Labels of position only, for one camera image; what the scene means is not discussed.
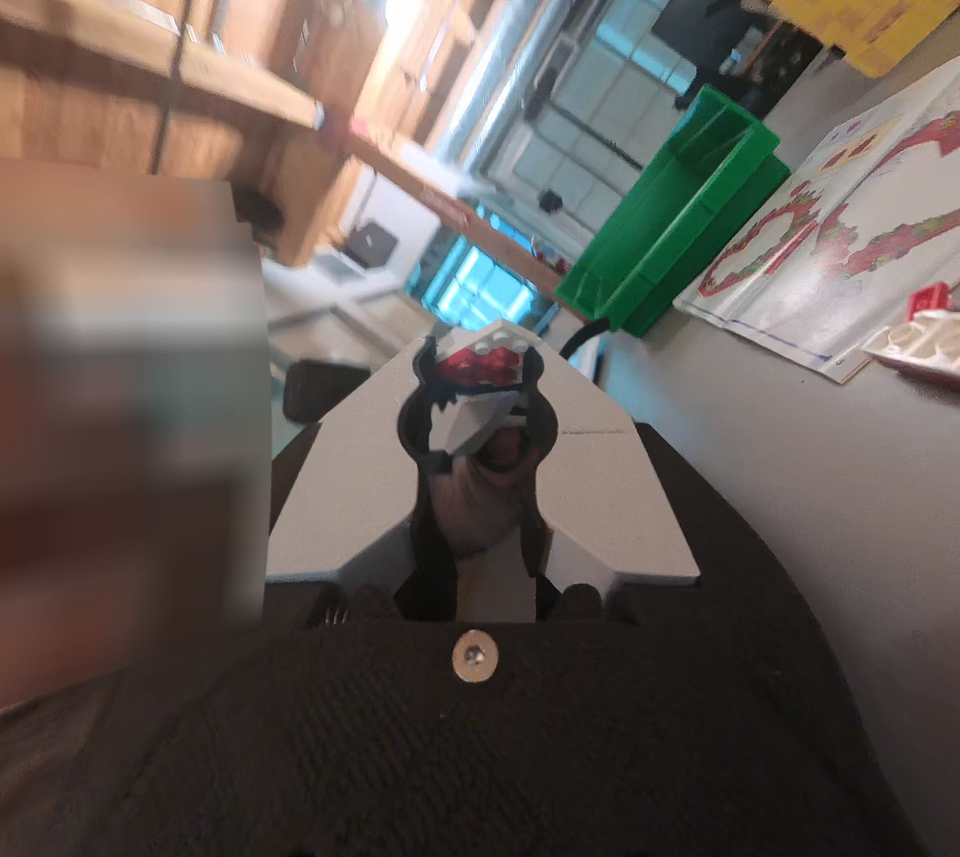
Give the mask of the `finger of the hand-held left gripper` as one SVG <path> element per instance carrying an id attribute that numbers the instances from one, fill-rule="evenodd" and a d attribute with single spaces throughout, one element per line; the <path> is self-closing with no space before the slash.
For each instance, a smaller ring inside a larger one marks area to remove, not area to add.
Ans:
<path id="1" fill-rule="evenodd" d="M 473 455 L 496 431 L 524 427 L 525 409 L 519 398 L 457 398 L 438 407 L 438 451 Z"/>

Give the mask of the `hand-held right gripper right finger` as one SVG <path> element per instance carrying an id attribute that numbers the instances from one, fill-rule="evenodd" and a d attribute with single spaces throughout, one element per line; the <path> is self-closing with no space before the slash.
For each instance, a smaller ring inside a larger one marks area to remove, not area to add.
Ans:
<path id="1" fill-rule="evenodd" d="M 628 413 L 552 348 L 525 353 L 536 457 L 525 568 L 557 591 L 691 587 L 701 571 Z"/>

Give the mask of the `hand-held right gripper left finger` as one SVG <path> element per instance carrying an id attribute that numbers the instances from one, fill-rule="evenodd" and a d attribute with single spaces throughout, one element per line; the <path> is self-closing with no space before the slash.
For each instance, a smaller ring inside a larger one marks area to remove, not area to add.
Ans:
<path id="1" fill-rule="evenodd" d="M 415 356 L 435 345 L 413 340 L 320 419 L 270 533 L 267 584 L 401 587 L 414 574 L 419 471 L 399 420 L 419 386 Z"/>

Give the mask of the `small white red lego assembly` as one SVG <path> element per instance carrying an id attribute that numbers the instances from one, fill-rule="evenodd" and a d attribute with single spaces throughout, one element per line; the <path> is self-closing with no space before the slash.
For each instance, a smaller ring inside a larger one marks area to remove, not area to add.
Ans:
<path id="1" fill-rule="evenodd" d="M 430 376 L 471 395 L 518 391 L 525 355 L 540 342 L 534 333 L 504 318 L 478 331 L 457 327 L 440 340 Z"/>

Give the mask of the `green plastic bin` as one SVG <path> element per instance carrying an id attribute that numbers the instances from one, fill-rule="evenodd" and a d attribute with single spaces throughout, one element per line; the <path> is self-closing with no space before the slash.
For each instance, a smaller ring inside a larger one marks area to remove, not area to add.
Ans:
<path id="1" fill-rule="evenodd" d="M 563 276 L 555 299 L 641 338 L 786 181 L 780 138 L 702 87 Z"/>

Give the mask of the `lego instruction booklet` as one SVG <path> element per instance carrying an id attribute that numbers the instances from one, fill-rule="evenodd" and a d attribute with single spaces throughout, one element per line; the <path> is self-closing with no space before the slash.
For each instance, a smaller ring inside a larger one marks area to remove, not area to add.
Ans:
<path id="1" fill-rule="evenodd" d="M 921 288 L 958 282 L 959 60 L 828 131 L 674 299 L 846 383 Z"/>

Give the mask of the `curved white red lego assembly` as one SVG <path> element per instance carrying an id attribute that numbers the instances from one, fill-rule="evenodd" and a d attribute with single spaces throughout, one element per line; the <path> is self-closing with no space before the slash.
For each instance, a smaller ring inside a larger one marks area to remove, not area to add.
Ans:
<path id="1" fill-rule="evenodd" d="M 959 390 L 958 287 L 936 282 L 914 291 L 904 319 L 885 325 L 860 349 L 912 379 Z"/>

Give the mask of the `person's left hand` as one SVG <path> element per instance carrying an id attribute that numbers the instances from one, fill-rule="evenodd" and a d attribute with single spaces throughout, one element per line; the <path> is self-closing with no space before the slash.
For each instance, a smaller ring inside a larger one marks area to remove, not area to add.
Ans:
<path id="1" fill-rule="evenodd" d="M 542 453 L 519 427 L 496 430 L 446 473 L 428 479 L 431 509 L 455 562 L 492 550 L 522 527 L 536 508 Z"/>

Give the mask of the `silver ventilation duct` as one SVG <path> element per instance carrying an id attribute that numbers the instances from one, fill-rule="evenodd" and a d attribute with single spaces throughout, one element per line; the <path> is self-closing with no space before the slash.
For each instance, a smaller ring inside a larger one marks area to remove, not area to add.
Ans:
<path id="1" fill-rule="evenodd" d="M 438 160 L 473 170 L 494 150 L 575 0 L 495 0 L 431 131 Z"/>

